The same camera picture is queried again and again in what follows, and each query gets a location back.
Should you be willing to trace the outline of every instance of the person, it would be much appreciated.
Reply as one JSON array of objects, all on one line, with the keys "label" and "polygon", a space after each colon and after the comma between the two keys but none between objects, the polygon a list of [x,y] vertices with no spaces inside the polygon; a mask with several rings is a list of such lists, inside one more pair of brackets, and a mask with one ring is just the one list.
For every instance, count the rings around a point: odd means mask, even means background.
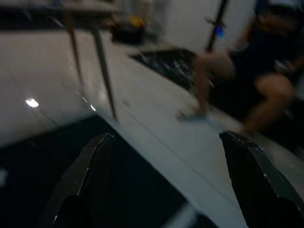
[{"label": "person", "polygon": [[304,55],[293,61],[286,58],[302,31],[302,10],[295,1],[279,2],[283,3],[258,1],[254,18],[237,41],[237,51],[197,57],[194,79],[199,106],[194,113],[181,113],[184,120],[205,115],[210,72],[227,79],[237,77],[265,97],[249,113],[239,132],[242,135],[264,129],[292,102],[295,88],[288,76],[304,64]]}]

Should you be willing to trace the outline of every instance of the white tile floor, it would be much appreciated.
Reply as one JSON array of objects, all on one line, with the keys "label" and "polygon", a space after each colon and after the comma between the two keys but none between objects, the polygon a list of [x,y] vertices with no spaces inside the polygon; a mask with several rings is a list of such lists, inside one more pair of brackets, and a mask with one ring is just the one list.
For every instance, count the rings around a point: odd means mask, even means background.
[{"label": "white tile floor", "polygon": [[[179,123],[175,113],[195,100],[130,59],[127,53],[137,52],[133,47],[113,45],[107,33],[103,39],[119,122],[111,119],[93,39],[79,31],[88,103],[218,227],[246,227],[218,137],[239,123],[218,110],[208,121]],[[91,115],[93,110],[77,94],[80,85],[65,32],[2,33],[0,50],[0,145]],[[40,106],[27,107],[25,98],[35,98]],[[255,140],[304,199],[304,163],[261,136]]]}]

